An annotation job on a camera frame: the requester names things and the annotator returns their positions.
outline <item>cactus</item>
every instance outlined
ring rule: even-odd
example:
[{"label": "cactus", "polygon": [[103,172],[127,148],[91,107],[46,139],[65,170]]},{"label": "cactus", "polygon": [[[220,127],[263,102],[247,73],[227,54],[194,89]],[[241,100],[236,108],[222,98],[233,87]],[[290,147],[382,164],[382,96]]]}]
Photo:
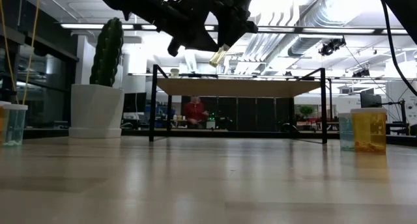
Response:
[{"label": "cactus", "polygon": [[118,18],[109,20],[98,35],[96,55],[91,68],[90,84],[112,87],[117,74],[123,46],[122,22]]}]

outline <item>white pot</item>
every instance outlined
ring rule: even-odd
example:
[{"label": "white pot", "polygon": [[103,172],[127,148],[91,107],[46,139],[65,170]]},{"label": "white pot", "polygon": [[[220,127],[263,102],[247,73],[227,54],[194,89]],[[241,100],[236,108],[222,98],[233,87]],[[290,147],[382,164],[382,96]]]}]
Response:
[{"label": "white pot", "polygon": [[70,137],[120,137],[123,102],[122,89],[101,85],[72,85]]}]

